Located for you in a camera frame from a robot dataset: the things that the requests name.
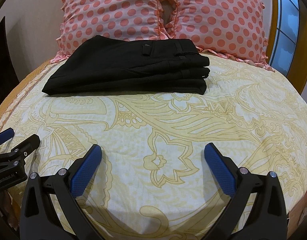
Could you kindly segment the polka dot pillow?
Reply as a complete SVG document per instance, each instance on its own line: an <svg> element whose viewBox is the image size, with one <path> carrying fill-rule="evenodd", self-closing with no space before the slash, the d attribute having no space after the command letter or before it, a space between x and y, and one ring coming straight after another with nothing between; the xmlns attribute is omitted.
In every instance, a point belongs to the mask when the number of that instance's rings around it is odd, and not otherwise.
<svg viewBox="0 0 307 240"><path fill-rule="evenodd" d="M134 40L165 40L161 0L61 0L64 12L52 63L68 59L88 39L100 35Z"/></svg>
<svg viewBox="0 0 307 240"><path fill-rule="evenodd" d="M167 0L173 7L164 34L189 39L198 51L272 71L266 62L262 0Z"/></svg>

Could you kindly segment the right polka dot pillow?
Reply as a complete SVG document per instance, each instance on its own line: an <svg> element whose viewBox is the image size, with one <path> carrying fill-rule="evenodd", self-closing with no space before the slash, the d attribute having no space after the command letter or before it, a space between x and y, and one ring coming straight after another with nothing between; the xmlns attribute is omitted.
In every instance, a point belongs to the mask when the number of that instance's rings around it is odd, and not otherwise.
<svg viewBox="0 0 307 240"><path fill-rule="evenodd" d="M173 7L164 34L189 39L198 51L272 71L266 62L262 0L167 0Z"/></svg>

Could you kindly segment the black pants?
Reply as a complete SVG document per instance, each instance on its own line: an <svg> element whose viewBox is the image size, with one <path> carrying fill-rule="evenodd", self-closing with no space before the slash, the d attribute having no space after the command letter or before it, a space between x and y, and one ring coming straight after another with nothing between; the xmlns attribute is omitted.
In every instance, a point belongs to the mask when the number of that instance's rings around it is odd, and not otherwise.
<svg viewBox="0 0 307 240"><path fill-rule="evenodd" d="M49 96L94 92L203 95L209 58L188 39L123 41L95 36L49 77Z"/></svg>

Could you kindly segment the blue glass wooden door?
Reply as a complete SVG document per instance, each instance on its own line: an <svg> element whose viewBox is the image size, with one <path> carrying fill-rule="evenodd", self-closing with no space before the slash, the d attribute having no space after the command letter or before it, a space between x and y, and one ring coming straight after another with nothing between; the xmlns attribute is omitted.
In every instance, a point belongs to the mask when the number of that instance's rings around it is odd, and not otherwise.
<svg viewBox="0 0 307 240"><path fill-rule="evenodd" d="M307 8L301 0L272 0L268 64L302 93L307 83Z"/></svg>

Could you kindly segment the dark bedside furniture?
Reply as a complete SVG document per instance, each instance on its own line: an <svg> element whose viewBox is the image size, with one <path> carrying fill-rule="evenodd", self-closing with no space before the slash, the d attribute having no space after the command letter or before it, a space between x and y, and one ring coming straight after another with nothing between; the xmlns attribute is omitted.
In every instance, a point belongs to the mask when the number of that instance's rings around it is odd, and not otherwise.
<svg viewBox="0 0 307 240"><path fill-rule="evenodd" d="M0 21L0 105L18 84L8 49L4 16Z"/></svg>

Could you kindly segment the yellow floral bed mattress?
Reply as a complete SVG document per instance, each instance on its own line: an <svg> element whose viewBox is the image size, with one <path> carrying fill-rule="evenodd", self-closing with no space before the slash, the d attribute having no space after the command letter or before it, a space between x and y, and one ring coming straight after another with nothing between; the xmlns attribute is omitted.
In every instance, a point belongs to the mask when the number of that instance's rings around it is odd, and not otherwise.
<svg viewBox="0 0 307 240"><path fill-rule="evenodd" d="M199 239L229 198L202 156L212 142L251 172L275 171L288 212L307 191L307 104L279 72L209 56L204 95L49 97L60 67L44 64L0 106L8 151L32 134L40 147L27 173L53 175L93 144L101 164L78 203L106 239Z"/></svg>

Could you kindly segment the left polka dot pillow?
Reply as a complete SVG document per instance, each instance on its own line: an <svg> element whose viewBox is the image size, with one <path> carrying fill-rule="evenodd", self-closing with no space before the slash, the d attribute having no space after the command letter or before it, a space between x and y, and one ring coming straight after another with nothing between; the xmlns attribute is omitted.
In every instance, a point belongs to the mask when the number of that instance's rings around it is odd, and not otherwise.
<svg viewBox="0 0 307 240"><path fill-rule="evenodd" d="M68 59L88 39L100 35L134 40L165 40L161 0L61 0L64 12L52 63Z"/></svg>

